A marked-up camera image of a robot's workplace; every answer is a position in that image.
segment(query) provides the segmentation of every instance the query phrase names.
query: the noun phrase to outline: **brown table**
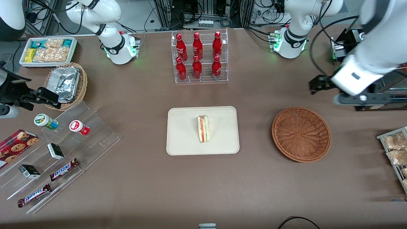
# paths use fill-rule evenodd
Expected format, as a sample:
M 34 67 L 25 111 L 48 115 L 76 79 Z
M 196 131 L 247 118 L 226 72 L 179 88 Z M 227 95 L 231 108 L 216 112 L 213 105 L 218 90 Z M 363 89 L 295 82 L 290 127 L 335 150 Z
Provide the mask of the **brown table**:
M 390 201 L 405 195 L 375 138 L 407 126 L 405 112 L 335 106 L 336 90 L 311 96 L 307 83 L 318 71 L 308 49 L 296 59 L 284 59 L 243 29 L 229 29 L 227 84 L 175 85 L 170 35 L 147 34 L 141 57 L 123 66 L 106 58 L 96 36 L 77 37 L 75 62 L 89 77 L 85 100 L 123 138 L 33 215 L 0 195 L 1 229 L 193 229 L 204 222 L 217 223 L 219 229 L 272 229 L 289 216 L 307 217 L 321 228 L 406 227 L 407 203 Z M 324 69 L 334 68 L 327 61 L 326 38 L 314 51 Z M 29 86 L 34 88 L 48 72 L 22 67 L 20 75 L 33 79 Z M 237 109 L 237 154 L 166 153 L 168 110 L 200 106 Z M 271 123 L 291 106 L 310 108 L 328 123 L 332 146 L 322 160 L 297 163 L 275 147 Z M 11 134 L 6 130 L 39 131 L 32 120 L 40 112 L 59 114 L 43 105 L 33 112 L 21 110 L 18 118 L 0 120 L 0 139 Z M 313 228 L 300 220 L 289 225 Z

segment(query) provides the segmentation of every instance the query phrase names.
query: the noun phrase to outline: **red soda bottle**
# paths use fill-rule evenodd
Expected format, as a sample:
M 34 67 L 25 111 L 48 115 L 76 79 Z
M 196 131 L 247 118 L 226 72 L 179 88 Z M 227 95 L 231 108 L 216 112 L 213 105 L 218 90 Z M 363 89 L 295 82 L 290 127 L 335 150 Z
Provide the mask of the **red soda bottle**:
M 216 55 L 221 56 L 222 41 L 221 41 L 221 32 L 219 31 L 215 32 L 215 40 L 213 40 L 212 49 L 213 49 L 213 58 L 215 58 Z
M 219 80 L 219 78 L 221 77 L 222 64 L 219 62 L 219 60 L 219 55 L 216 55 L 214 58 L 214 62 L 212 63 L 212 78 L 214 80 Z
M 201 60 L 204 56 L 204 51 L 202 48 L 202 41 L 199 38 L 199 33 L 196 32 L 194 33 L 194 43 L 192 44 L 192 47 L 194 49 L 194 55 L 198 55 L 199 59 Z
M 201 79 L 202 76 L 202 64 L 199 61 L 199 56 L 194 56 L 194 63 L 192 64 L 192 68 L 194 69 L 194 77 L 196 79 Z
M 186 68 L 181 57 L 177 57 L 175 60 L 177 61 L 175 68 L 177 69 L 179 80 L 186 81 Z
M 177 53 L 178 56 L 182 58 L 182 61 L 188 60 L 188 55 L 186 54 L 186 45 L 182 40 L 181 34 L 175 36 L 177 38 Z

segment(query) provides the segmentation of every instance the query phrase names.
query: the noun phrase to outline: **wicker basket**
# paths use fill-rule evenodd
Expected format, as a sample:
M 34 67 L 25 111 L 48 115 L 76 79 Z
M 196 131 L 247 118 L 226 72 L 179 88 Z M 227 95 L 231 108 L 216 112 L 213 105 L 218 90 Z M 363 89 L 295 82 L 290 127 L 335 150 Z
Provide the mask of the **wicker basket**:
M 72 103 L 62 103 L 60 109 L 56 109 L 50 105 L 46 105 L 50 109 L 65 111 L 69 107 L 73 106 L 74 104 L 81 102 L 83 100 L 83 98 L 85 97 L 86 86 L 88 85 L 88 77 L 86 76 L 86 72 L 83 70 L 83 68 L 79 64 L 76 64 L 76 63 L 64 64 L 57 68 L 67 68 L 67 67 L 76 67 L 81 72 L 80 76 L 79 76 L 79 83 L 78 83 L 78 89 L 77 89 L 77 92 L 75 95 L 75 100 Z M 44 87 L 46 87 L 48 85 L 48 81 L 50 79 L 51 72 L 48 74 L 48 77 L 45 80 Z
M 278 149 L 298 162 L 321 159 L 331 145 L 326 122 L 314 111 L 303 107 L 281 111 L 273 121 L 271 134 Z

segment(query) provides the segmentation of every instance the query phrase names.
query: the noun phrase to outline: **sandwich slice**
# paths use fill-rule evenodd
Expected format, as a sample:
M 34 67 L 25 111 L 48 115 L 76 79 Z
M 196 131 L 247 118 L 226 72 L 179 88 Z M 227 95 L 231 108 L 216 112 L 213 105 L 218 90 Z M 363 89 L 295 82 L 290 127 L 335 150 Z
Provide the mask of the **sandwich slice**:
M 209 142 L 209 118 L 206 115 L 201 115 L 198 117 L 198 135 L 201 143 Z

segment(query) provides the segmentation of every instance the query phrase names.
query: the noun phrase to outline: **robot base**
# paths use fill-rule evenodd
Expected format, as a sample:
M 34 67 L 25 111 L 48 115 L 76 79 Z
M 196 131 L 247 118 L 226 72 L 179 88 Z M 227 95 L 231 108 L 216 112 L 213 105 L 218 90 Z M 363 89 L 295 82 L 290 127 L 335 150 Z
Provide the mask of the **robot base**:
M 138 58 L 138 53 L 140 51 L 140 39 L 132 37 L 128 34 L 122 34 L 125 39 L 125 45 L 121 50 L 119 50 L 118 54 L 109 54 L 106 51 L 107 57 L 115 64 L 125 64 L 129 61 Z
M 270 51 L 278 53 L 284 58 L 293 59 L 299 56 L 300 53 L 305 49 L 306 41 L 304 41 L 302 48 L 291 47 L 291 45 L 284 38 L 284 32 L 286 30 L 287 28 L 282 28 L 281 30 L 274 31 L 274 36 L 268 36 L 270 42 L 275 42 L 275 44 L 270 44 Z

